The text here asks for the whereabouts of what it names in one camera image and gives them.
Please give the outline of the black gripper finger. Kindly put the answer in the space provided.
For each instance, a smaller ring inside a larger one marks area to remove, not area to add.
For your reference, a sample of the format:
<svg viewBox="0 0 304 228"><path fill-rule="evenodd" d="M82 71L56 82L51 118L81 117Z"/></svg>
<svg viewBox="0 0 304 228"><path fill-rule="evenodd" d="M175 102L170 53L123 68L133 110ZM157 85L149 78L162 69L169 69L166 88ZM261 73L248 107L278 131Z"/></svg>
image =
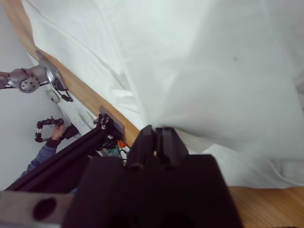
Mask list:
<svg viewBox="0 0 304 228"><path fill-rule="evenodd" d="M147 125L140 130L128 152L126 169L157 169L159 162L154 156L155 145L155 132L151 125Z"/></svg>
<svg viewBox="0 0 304 228"><path fill-rule="evenodd" d="M189 155L188 149L173 128L156 128L158 170L174 171Z"/></svg>

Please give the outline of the bystander hand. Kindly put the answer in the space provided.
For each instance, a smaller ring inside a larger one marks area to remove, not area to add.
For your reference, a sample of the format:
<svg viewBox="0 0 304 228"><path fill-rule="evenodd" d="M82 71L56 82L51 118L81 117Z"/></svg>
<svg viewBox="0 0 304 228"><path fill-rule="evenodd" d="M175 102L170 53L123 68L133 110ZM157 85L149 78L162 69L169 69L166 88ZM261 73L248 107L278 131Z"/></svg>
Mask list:
<svg viewBox="0 0 304 228"><path fill-rule="evenodd" d="M51 139L54 141L59 141L65 132L65 125L55 125L53 129L53 134Z"/></svg>

